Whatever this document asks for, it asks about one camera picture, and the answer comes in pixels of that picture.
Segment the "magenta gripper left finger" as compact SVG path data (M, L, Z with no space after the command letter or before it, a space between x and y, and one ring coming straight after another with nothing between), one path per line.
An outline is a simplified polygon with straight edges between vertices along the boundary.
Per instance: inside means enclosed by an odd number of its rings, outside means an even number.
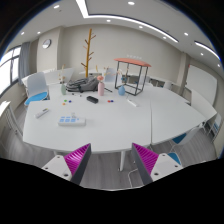
M79 185L90 156L91 144L86 144L65 156L56 155L42 169Z

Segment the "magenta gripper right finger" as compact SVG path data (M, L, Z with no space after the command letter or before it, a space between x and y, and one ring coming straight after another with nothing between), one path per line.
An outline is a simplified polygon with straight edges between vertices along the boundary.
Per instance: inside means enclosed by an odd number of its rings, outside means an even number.
M157 154L133 143L132 155L144 185L182 169L182 165L177 161L178 156L176 154L173 157L166 153Z

